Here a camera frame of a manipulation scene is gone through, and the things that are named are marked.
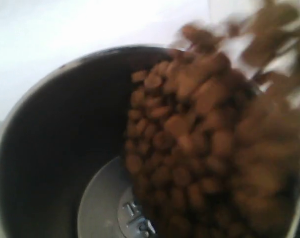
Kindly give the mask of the brown kibble mug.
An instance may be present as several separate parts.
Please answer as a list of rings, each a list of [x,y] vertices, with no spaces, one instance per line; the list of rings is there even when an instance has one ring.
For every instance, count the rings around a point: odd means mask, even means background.
[[[125,166],[161,238],[288,238],[300,196],[300,9],[182,26],[131,75]]]

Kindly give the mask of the steel mug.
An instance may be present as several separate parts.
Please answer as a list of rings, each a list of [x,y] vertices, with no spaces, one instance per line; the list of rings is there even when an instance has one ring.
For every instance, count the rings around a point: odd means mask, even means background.
[[[40,80],[0,128],[0,238],[155,238],[123,165],[134,71],[151,45],[75,59]]]

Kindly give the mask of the white curtain backdrop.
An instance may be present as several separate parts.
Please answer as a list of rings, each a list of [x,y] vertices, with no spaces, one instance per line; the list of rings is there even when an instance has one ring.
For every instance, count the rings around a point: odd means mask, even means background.
[[[0,121],[63,64],[121,45],[169,44],[185,23],[247,15],[257,0],[0,0]]]

